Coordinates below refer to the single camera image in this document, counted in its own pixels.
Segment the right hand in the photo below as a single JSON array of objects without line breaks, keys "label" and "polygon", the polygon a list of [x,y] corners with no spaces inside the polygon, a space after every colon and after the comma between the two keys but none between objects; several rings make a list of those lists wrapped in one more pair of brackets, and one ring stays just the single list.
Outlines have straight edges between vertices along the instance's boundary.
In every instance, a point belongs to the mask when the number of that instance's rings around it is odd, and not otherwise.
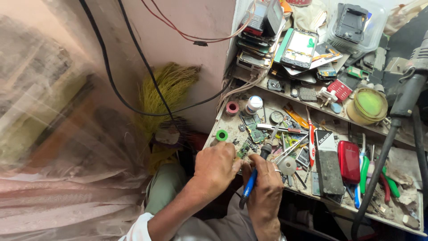
[{"label": "right hand", "polygon": [[251,176],[251,166],[257,168],[257,179],[247,201],[248,214],[259,240],[279,240],[281,236],[278,220],[279,205],[282,198],[281,174],[278,166],[268,162],[258,154],[249,155],[252,163],[243,163],[242,177],[244,187]]}]

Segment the red flip phone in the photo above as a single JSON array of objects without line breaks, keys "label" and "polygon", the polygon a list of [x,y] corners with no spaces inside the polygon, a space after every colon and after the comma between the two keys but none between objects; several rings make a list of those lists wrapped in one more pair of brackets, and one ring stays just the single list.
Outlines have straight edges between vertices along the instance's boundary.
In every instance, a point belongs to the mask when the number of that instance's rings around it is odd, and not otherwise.
[{"label": "red flip phone", "polygon": [[337,153],[343,181],[349,184],[360,183],[360,150],[358,145],[352,142],[339,141]]}]

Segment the hand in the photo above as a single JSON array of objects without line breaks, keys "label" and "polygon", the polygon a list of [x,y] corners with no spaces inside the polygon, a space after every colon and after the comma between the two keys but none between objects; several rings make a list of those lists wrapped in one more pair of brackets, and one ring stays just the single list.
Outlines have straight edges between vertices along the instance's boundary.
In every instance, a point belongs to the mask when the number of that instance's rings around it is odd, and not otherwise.
[{"label": "hand", "polygon": [[195,174],[187,185],[202,192],[205,201],[210,202],[226,190],[242,163],[235,145],[219,142],[196,155]]},{"label": "hand", "polygon": [[[281,174],[276,172],[278,166],[268,162],[258,154],[249,155],[252,166],[257,168],[257,179],[247,201],[248,214],[254,231],[260,241],[279,240],[281,237],[278,210],[282,198]],[[242,177],[244,187],[251,176],[251,166],[244,162]]]}]

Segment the clear plastic box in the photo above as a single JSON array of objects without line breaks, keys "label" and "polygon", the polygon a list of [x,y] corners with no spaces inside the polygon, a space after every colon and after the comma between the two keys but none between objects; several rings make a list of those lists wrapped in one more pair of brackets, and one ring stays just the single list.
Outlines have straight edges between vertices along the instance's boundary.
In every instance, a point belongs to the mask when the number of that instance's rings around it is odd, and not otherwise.
[{"label": "clear plastic box", "polygon": [[385,8],[377,2],[359,1],[358,4],[369,11],[372,16],[368,21],[367,27],[364,30],[364,39],[359,43],[352,43],[336,36],[335,30],[337,27],[336,20],[338,18],[337,5],[327,29],[327,43],[331,44],[337,50],[347,54],[359,54],[361,52],[371,52],[379,46],[380,37],[388,18],[388,13]]}]

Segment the tape roll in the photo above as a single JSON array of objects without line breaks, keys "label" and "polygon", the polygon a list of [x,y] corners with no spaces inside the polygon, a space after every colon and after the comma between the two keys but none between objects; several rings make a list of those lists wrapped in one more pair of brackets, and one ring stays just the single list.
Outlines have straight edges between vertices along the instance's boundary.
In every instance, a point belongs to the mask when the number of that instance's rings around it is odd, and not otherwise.
[{"label": "tape roll", "polygon": [[284,160],[278,165],[278,168],[284,175],[293,175],[296,172],[296,160],[291,156],[284,157]]},{"label": "tape roll", "polygon": [[235,116],[239,111],[239,104],[235,101],[229,101],[226,104],[226,114],[228,116]]},{"label": "tape roll", "polygon": [[218,130],[217,134],[215,135],[215,138],[219,142],[223,142],[223,141],[227,140],[227,131],[225,131],[225,130]]}]

